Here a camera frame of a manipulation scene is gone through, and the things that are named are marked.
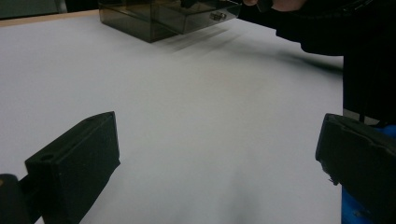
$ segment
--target white tabletop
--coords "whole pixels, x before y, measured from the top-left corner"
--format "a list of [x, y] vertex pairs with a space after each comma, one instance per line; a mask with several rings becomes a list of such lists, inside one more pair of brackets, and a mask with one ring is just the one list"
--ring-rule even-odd
[[115, 111], [121, 166], [81, 223], [341, 223], [315, 161], [341, 67], [240, 20], [153, 44], [97, 16], [3, 27], [0, 173]]

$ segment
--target black clothing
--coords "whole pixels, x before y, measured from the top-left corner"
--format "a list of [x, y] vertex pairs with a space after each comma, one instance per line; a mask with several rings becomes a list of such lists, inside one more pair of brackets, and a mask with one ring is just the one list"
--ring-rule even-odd
[[274, 28], [306, 52], [344, 56], [344, 108], [396, 121], [396, 1], [343, 7], [351, 2], [311, 0], [288, 13], [243, 6], [239, 19]]

